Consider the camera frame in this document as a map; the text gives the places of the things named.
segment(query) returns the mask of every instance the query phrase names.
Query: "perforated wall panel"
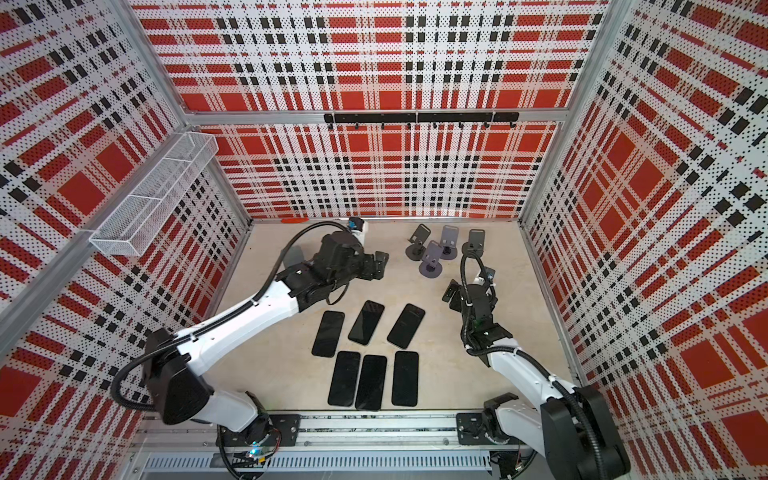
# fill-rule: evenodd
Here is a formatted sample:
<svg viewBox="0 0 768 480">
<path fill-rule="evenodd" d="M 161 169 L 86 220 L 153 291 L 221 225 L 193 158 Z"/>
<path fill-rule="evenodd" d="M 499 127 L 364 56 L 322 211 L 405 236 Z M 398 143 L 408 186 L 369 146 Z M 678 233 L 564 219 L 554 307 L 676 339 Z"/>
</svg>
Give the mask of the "perforated wall panel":
<svg viewBox="0 0 768 480">
<path fill-rule="evenodd" d="M 555 124 L 211 126 L 255 218 L 516 217 Z"/>
<path fill-rule="evenodd" d="M 175 129 L 101 2 L 0 10 L 0 310 Z"/>
<path fill-rule="evenodd" d="M 0 367 L 0 478 L 116 473 L 142 413 L 110 399 L 114 374 L 150 331 L 204 318 L 242 233 L 203 172 L 142 257 L 85 263 Z M 124 394 L 146 402 L 138 380 Z"/>
<path fill-rule="evenodd" d="M 192 111 L 563 107 L 607 0 L 130 0 Z"/>
<path fill-rule="evenodd" d="M 645 478 L 768 475 L 768 2 L 635 2 L 529 225 Z"/>
</svg>

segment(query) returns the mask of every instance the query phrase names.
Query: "beige floor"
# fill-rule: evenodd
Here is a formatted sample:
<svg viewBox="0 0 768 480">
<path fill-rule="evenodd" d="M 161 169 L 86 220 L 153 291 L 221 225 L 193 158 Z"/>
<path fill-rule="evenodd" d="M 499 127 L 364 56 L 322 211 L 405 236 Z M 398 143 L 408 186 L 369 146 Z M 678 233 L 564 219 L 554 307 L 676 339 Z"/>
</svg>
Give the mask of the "beige floor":
<svg viewBox="0 0 768 480">
<path fill-rule="evenodd" d="M 285 319 L 255 336 L 216 364 L 206 374 L 214 386 L 253 392 L 269 410 L 338 409 L 327 403 L 328 388 L 335 359 L 312 356 L 310 350 L 317 327 L 326 310 L 346 314 L 339 350 L 362 355 L 384 355 L 388 359 L 383 409 L 397 409 L 391 403 L 392 363 L 399 349 L 386 341 L 402 308 L 413 303 L 426 315 L 409 350 L 419 353 L 419 409 L 477 409 L 485 400 L 515 387 L 479 360 L 467 355 L 458 334 L 460 315 L 442 302 L 450 279 L 458 281 L 459 258 L 443 262 L 442 275 L 434 280 L 419 275 L 418 263 L 405 255 L 407 238 L 417 223 L 371 223 L 366 237 L 366 252 L 381 250 L 390 254 L 383 280 L 354 280 L 344 299 L 335 306 L 317 303 L 305 312 Z M 444 223 L 428 224 L 432 239 L 439 240 Z M 494 320 L 552 372 L 570 379 L 568 364 L 558 335 L 516 223 L 455 223 L 459 243 L 467 240 L 469 229 L 486 231 L 486 250 L 482 259 L 496 269 L 499 298 Z M 306 225 L 256 224 L 243 256 L 225 292 L 220 311 L 229 308 L 261 286 L 280 249 Z M 305 256 L 313 255 L 322 235 L 332 231 L 318 228 L 298 244 Z M 476 265 L 468 268 L 474 278 Z M 346 336 L 366 300 L 386 309 L 368 346 L 349 341 Z"/>
</svg>

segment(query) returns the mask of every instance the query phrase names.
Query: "phone screen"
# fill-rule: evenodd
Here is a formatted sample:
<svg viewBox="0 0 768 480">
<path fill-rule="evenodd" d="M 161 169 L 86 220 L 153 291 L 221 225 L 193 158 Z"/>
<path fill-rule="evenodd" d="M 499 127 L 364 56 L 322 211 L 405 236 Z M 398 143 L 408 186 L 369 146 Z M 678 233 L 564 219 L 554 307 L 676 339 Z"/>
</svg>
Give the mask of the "phone screen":
<svg viewBox="0 0 768 480">
<path fill-rule="evenodd" d="M 397 322 L 389 331 L 389 335 L 386 337 L 387 342 L 401 349 L 407 349 L 423 318 L 424 310 L 409 303 L 402 309 L 400 317 L 398 317 Z"/>
<path fill-rule="evenodd" d="M 314 356 L 333 358 L 336 354 L 336 345 L 339 344 L 343 324 L 343 312 L 327 311 L 323 314 L 323 319 L 320 320 L 320 328 L 317 329 L 315 344 L 312 345 L 312 354 Z"/>
<path fill-rule="evenodd" d="M 415 407 L 419 402 L 419 354 L 395 352 L 395 372 L 392 376 L 392 404 Z"/>
<path fill-rule="evenodd" d="M 384 306 L 381 303 L 366 300 L 347 338 L 360 345 L 368 345 L 382 313 L 384 313 Z"/>
<path fill-rule="evenodd" d="M 328 392 L 328 405 L 351 406 L 355 401 L 357 370 L 360 367 L 360 354 L 357 352 L 339 352 L 336 366 L 333 367 L 331 390 Z"/>
<path fill-rule="evenodd" d="M 355 408 L 358 410 L 380 410 L 384 396 L 384 375 L 386 357 L 366 355 L 362 359 L 360 382 L 357 385 Z"/>
</svg>

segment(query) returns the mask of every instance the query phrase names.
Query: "phone stand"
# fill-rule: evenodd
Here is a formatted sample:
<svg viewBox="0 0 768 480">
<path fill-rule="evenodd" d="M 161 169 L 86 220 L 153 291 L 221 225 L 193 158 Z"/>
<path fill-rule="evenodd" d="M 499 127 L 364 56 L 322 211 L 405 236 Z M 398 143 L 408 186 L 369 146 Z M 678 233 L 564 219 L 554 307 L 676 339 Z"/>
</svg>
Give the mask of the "phone stand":
<svg viewBox="0 0 768 480">
<path fill-rule="evenodd" d="M 474 253 L 478 258 L 482 257 L 485 248 L 485 230 L 472 229 L 469 231 L 469 242 L 462 245 L 462 253 Z"/>
<path fill-rule="evenodd" d="M 443 260 L 455 259 L 458 255 L 456 242 L 458 242 L 458 227 L 445 225 L 442 228 L 442 235 L 440 236 L 440 246 L 442 247 L 442 255 L 440 258 Z"/>
<path fill-rule="evenodd" d="M 432 240 L 424 252 L 424 258 L 419 265 L 419 273 L 427 278 L 437 278 L 442 273 L 442 265 L 440 264 L 440 256 L 442 255 L 442 247 L 439 243 Z"/>
<path fill-rule="evenodd" d="M 413 235 L 411 235 L 411 237 L 408 239 L 411 245 L 406 248 L 406 257 L 413 260 L 414 262 L 420 261 L 424 256 L 424 252 L 426 251 L 424 242 L 427 241 L 429 234 L 431 233 L 432 231 L 425 224 L 420 223 L 416 230 L 413 232 Z"/>
</svg>

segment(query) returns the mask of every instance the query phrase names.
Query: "wire mesh basket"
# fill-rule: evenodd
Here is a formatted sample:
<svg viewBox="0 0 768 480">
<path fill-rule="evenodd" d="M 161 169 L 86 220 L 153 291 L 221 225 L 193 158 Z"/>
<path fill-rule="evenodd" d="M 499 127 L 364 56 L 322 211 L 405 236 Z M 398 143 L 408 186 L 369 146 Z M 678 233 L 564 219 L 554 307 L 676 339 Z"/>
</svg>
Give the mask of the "wire mesh basket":
<svg viewBox="0 0 768 480">
<path fill-rule="evenodd" d="M 105 255 L 140 257 L 218 152 L 211 134 L 185 132 L 91 235 Z"/>
</svg>

